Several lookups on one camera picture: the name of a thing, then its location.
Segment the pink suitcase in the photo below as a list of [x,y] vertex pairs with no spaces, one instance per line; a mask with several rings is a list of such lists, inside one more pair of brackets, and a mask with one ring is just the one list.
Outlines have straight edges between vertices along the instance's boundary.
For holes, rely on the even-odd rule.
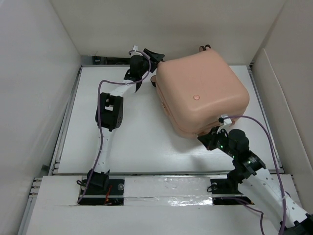
[[152,82],[173,129],[183,138],[207,134],[222,115],[242,115],[250,100],[248,90],[210,45],[159,62]]

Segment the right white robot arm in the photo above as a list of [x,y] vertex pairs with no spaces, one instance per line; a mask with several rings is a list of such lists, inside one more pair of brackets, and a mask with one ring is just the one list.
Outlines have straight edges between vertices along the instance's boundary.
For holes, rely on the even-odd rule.
[[198,137],[207,150],[219,149],[232,158],[234,169],[226,187],[250,199],[281,235],[311,235],[313,216],[298,206],[272,178],[265,163],[249,148],[244,131],[226,132],[214,127]]

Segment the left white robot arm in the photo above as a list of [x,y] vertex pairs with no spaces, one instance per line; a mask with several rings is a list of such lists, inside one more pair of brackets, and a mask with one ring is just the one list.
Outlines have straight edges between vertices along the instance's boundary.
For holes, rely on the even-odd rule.
[[129,55],[130,67],[122,82],[102,80],[98,85],[95,121],[99,129],[99,145],[92,168],[87,174],[84,191],[90,188],[98,194],[109,191],[112,141],[123,121],[124,98],[136,93],[165,57],[146,48],[139,51],[137,46],[133,46]]

